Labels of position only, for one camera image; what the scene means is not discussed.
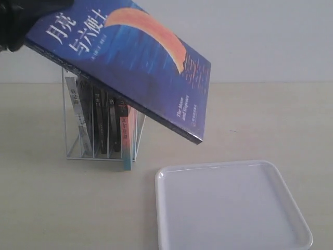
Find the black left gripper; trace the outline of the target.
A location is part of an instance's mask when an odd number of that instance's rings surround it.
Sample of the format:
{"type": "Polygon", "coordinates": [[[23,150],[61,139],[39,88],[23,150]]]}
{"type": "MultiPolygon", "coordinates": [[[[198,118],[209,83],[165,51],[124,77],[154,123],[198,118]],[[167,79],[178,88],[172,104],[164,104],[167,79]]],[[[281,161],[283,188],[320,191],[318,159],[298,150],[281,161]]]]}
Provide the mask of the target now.
{"type": "Polygon", "coordinates": [[[73,5],[62,1],[1,1],[1,52],[16,52],[26,34],[42,17],[73,5]]]}

